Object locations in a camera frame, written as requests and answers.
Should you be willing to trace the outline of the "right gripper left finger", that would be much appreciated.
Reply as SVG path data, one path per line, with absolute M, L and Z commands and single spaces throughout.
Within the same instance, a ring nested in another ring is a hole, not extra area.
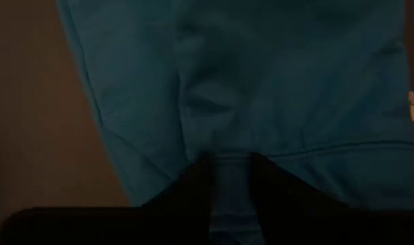
M 142 205 L 143 245 L 210 245 L 214 176 L 211 157 L 200 154 L 178 179 Z

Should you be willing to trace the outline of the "bright blue garment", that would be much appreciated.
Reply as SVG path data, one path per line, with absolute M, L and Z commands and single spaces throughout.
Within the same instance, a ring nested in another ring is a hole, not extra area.
M 142 206 L 201 152 L 215 245 L 266 245 L 249 155 L 356 208 L 414 210 L 404 0 L 58 0 L 121 184 Z

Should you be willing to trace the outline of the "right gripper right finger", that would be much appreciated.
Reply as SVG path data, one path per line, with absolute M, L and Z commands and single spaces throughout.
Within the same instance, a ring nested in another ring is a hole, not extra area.
M 338 216 L 347 205 L 279 167 L 251 154 L 251 201 L 266 245 L 335 245 Z

